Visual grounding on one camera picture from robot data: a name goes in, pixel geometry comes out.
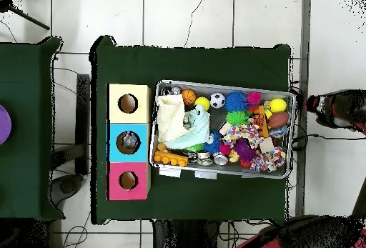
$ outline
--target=yellow box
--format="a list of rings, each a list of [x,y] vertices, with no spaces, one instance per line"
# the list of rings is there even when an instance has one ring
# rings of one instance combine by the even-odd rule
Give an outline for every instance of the yellow box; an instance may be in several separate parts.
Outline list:
[[[111,123],[150,123],[151,95],[147,85],[107,84]]]

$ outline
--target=stacked colored boxes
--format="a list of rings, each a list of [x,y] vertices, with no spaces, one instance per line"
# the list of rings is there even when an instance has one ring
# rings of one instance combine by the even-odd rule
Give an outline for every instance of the stacked colored boxes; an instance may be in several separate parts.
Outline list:
[[[134,99],[134,108],[124,111],[122,97]],[[107,84],[107,199],[146,199],[150,189],[148,163],[151,90],[145,85]],[[126,134],[138,138],[138,147],[128,154],[122,146]],[[128,188],[124,183],[133,181]]]

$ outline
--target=circular hole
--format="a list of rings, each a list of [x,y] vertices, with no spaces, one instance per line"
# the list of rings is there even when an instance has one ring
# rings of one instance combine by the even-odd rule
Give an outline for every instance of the circular hole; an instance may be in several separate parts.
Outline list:
[[[125,190],[131,190],[137,185],[137,177],[134,172],[124,172],[119,176],[119,185]]]
[[[133,94],[124,94],[118,100],[118,107],[126,114],[132,114],[137,109],[137,98]]]
[[[127,131],[119,134],[116,140],[117,149],[122,154],[134,154],[141,145],[139,136],[134,132]]]

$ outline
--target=metal tray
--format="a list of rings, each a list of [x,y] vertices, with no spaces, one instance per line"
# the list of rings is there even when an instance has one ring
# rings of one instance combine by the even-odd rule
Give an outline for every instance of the metal tray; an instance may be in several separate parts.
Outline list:
[[[178,86],[182,90],[183,89],[192,89],[198,96],[205,96],[209,99],[209,96],[215,92],[220,92],[224,96],[226,96],[231,91],[258,91],[262,95],[262,101],[271,100],[273,98],[281,98],[287,102],[287,110],[290,114],[289,123],[290,125],[287,128],[287,133],[284,137],[280,139],[279,146],[281,146],[286,154],[286,162],[276,171],[274,172],[256,172],[246,168],[243,168],[239,162],[234,164],[227,164],[224,166],[217,165],[213,163],[208,167],[203,167],[201,165],[189,164],[187,167],[177,167],[169,164],[156,163],[154,161],[154,153],[157,150],[158,144],[158,136],[157,136],[157,125],[156,120],[152,122],[152,136],[150,141],[150,153],[149,153],[149,162],[153,167],[159,167],[161,170],[164,170],[164,173],[161,174],[174,175],[179,174],[180,169],[192,170],[196,172],[196,176],[198,174],[236,174],[238,176],[245,177],[262,177],[262,178],[270,178],[270,179],[283,179],[290,174],[290,156],[291,156],[291,148],[292,148],[292,136],[293,136],[293,127],[295,122],[295,106],[296,99],[295,95],[289,92],[281,92],[281,91],[269,91],[263,89],[246,89],[242,87],[233,87],[233,86],[221,86],[221,85],[212,85],[212,84],[200,84],[193,82],[183,82],[183,81],[170,81],[170,80],[161,80],[157,83],[155,89],[155,98],[154,103],[157,103],[157,97],[159,96],[162,88],[166,86]],[[193,109],[193,106],[186,106],[186,111]],[[225,122],[225,117],[227,111],[225,108],[221,109],[210,109],[210,120],[211,125],[210,129],[218,130],[221,125]]]

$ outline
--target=blue box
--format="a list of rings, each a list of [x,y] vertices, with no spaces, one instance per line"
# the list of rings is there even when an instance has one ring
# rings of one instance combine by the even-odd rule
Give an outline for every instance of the blue box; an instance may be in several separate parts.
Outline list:
[[[147,155],[149,152],[149,125],[147,124],[110,124],[110,153],[109,161],[112,163],[125,162],[148,162]],[[134,132],[140,141],[139,148],[133,154],[123,154],[117,148],[117,137],[122,132]]]

